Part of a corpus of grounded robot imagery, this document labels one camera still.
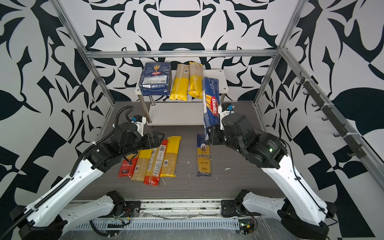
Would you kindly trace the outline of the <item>white two-tier shelf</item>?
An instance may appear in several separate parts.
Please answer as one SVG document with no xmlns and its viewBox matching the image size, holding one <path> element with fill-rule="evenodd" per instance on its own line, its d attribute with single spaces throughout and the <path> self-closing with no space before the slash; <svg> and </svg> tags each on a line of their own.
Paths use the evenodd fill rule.
<svg viewBox="0 0 384 240">
<path fill-rule="evenodd" d="M 149 126 L 199 126 L 204 124 L 203 101 L 154 102 L 148 108 L 139 87 L 135 94 L 138 96 Z"/>
</svg>

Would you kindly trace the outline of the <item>blue De Cecco spaghetti bag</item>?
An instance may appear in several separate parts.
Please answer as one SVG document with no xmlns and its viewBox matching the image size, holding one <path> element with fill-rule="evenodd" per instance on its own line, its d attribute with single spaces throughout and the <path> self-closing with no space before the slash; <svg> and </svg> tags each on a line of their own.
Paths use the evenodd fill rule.
<svg viewBox="0 0 384 240">
<path fill-rule="evenodd" d="M 197 164 L 198 177 L 211 176 L 211 149 L 210 143 L 202 134 L 197 134 Z"/>
</svg>

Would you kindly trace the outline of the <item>wall hook rail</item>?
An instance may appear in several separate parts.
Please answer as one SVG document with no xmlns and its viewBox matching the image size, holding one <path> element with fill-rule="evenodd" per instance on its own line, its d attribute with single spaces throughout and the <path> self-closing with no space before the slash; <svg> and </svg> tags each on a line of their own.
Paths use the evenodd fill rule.
<svg viewBox="0 0 384 240">
<path fill-rule="evenodd" d="M 300 80 L 296 84 L 302 85 L 307 91 L 304 95 L 311 96 L 315 101 L 315 104 L 312 104 L 312 106 L 324 113 L 326 117 L 322 118 L 322 121 L 329 121 L 336 129 L 337 133 L 333 134 L 333 136 L 335 138 L 341 137 L 346 142 L 351 149 L 351 153 L 347 153 L 347 155 L 349 157 L 356 156 L 359 159 L 365 157 L 367 153 L 364 151 L 363 145 L 357 140 L 358 133 L 347 126 L 347 121 L 341 116 L 337 107 L 325 96 L 315 81 L 313 79 L 306 79 L 303 73 L 300 72 Z"/>
</svg>

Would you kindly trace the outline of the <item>blue Barilla multipack bag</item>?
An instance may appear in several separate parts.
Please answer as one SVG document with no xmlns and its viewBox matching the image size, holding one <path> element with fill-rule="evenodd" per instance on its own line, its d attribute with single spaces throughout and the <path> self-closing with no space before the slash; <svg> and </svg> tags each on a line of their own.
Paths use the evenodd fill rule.
<svg viewBox="0 0 384 240">
<path fill-rule="evenodd" d="M 169 96 L 171 87 L 171 63 L 145 63 L 139 80 L 139 88 L 143 96 Z"/>
</svg>

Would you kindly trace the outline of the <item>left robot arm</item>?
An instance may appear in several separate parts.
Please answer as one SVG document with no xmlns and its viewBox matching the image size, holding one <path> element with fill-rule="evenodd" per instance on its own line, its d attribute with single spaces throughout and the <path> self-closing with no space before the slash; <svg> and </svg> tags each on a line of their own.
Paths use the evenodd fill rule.
<svg viewBox="0 0 384 240">
<path fill-rule="evenodd" d="M 82 206 L 67 209 L 66 206 L 90 183 L 102 176 L 122 160 L 131 162 L 128 155 L 138 156 L 142 150 L 161 146 L 165 134 L 144 133 L 144 117 L 129 114 L 133 106 L 120 109 L 113 129 L 101 140 L 92 143 L 76 160 L 64 179 L 38 200 L 27 206 L 15 207 L 10 215 L 12 225 L 3 232 L 4 240 L 15 228 L 23 240 L 58 240 L 66 232 L 85 222 L 103 216 L 119 218 L 124 215 L 125 199 L 117 191 Z"/>
</svg>

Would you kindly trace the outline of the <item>red clear spaghetti bag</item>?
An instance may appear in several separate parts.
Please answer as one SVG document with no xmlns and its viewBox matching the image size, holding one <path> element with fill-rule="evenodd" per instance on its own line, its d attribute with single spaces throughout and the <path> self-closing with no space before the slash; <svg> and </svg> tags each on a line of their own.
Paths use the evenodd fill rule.
<svg viewBox="0 0 384 240">
<path fill-rule="evenodd" d="M 161 145 L 153 150 L 150 163 L 144 179 L 144 184 L 148 186 L 158 186 L 160 173 L 168 145 L 168 140 L 163 140 Z"/>
</svg>

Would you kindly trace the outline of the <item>blue Barilla spaghetti box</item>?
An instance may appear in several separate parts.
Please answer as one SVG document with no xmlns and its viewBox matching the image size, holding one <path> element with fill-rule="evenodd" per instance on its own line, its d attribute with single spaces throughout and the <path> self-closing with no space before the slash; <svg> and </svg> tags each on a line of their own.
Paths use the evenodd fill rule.
<svg viewBox="0 0 384 240">
<path fill-rule="evenodd" d="M 204 77 L 203 84 L 203 116 L 205 127 L 205 140 L 209 140 L 210 130 L 214 126 L 220 125 L 220 93 L 219 80 Z"/>
</svg>

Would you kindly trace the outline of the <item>yellow Pastatime spaghetti bag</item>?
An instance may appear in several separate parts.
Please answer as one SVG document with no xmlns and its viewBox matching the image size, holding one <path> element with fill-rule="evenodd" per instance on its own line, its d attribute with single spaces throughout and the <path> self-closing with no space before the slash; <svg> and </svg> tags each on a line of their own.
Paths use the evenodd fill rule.
<svg viewBox="0 0 384 240">
<path fill-rule="evenodd" d="M 190 87 L 188 94 L 196 99 L 203 98 L 204 69 L 202 64 L 190 62 Z"/>
</svg>

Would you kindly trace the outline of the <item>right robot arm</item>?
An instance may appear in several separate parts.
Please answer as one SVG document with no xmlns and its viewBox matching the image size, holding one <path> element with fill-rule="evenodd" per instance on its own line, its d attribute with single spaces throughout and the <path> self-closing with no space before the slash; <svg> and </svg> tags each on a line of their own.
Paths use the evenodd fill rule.
<svg viewBox="0 0 384 240">
<path fill-rule="evenodd" d="M 208 127 L 212 145 L 225 145 L 241 154 L 266 173 L 284 193 L 283 198 L 269 198 L 242 190 L 235 201 L 247 210 L 273 218 L 294 236 L 306 240 L 325 240 L 336 206 L 323 201 L 294 165 L 282 140 L 270 133 L 256 132 L 246 116 L 237 113 Z"/>
</svg>

